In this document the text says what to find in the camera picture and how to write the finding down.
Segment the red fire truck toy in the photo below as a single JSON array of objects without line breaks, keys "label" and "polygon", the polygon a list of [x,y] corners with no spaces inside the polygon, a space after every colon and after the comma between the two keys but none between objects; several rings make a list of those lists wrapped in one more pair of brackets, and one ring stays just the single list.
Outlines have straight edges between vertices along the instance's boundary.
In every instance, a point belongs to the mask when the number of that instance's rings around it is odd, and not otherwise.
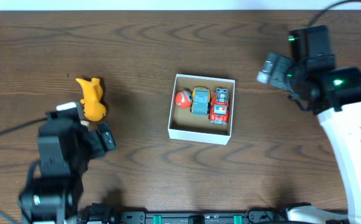
[{"label": "red fire truck toy", "polygon": [[213,94],[209,120],[213,124],[227,124],[229,115],[229,90],[217,88]]}]

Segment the grey yellow dump truck toy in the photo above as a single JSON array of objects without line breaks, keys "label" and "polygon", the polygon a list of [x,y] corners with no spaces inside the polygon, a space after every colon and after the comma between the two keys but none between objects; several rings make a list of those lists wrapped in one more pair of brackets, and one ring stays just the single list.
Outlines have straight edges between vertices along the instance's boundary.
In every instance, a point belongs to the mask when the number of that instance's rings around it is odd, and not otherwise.
[{"label": "grey yellow dump truck toy", "polygon": [[192,92],[191,112],[196,116],[206,116],[210,108],[210,90],[206,87],[195,87]]}]

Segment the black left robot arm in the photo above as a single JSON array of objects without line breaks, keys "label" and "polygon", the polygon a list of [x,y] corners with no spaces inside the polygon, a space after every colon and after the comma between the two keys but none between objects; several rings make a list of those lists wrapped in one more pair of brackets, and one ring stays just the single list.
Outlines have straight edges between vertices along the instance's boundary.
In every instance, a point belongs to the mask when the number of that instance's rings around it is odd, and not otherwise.
[{"label": "black left robot arm", "polygon": [[19,195],[22,223],[64,223],[78,212],[82,175],[92,159],[116,148],[108,123],[90,131],[74,111],[49,112],[39,127],[40,159],[28,172]]}]

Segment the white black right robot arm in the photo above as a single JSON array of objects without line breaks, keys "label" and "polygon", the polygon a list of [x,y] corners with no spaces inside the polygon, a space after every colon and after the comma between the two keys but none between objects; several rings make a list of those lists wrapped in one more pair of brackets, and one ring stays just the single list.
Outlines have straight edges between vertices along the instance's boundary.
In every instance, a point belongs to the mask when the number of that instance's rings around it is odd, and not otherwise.
[{"label": "white black right robot arm", "polygon": [[361,223],[361,71],[335,68],[331,56],[294,62],[268,54],[257,80],[290,92],[289,99],[308,103],[333,148],[347,196],[345,215],[312,205],[285,209],[291,223]]}]

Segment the red ball toy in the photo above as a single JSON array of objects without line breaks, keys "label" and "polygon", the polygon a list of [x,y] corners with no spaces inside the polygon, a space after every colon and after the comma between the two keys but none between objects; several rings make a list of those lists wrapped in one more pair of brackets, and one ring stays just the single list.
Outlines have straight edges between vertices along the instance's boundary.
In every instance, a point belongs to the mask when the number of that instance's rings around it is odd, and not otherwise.
[{"label": "red ball toy", "polygon": [[193,98],[188,90],[181,90],[176,93],[174,101],[179,108],[190,108],[192,106]]}]

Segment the yellow round rattle toy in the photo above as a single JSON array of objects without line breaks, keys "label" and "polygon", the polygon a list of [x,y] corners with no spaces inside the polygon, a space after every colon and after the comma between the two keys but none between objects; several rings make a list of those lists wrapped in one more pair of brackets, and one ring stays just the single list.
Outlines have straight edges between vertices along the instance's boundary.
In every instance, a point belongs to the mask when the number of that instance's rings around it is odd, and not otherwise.
[{"label": "yellow round rattle toy", "polygon": [[85,120],[81,120],[80,123],[81,123],[81,125],[83,125],[83,126],[89,126],[89,125],[90,125],[90,122],[89,122],[89,121],[85,121]]}]

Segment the orange rubber animal toy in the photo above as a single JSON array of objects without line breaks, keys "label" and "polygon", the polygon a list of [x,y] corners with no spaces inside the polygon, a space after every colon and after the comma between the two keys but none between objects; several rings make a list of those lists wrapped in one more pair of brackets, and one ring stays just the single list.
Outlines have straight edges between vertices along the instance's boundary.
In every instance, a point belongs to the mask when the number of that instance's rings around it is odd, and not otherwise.
[{"label": "orange rubber animal toy", "polygon": [[101,103],[103,88],[99,78],[92,78],[90,81],[76,78],[81,86],[83,98],[80,103],[83,105],[83,114],[90,121],[100,121],[106,115],[106,107]]}]

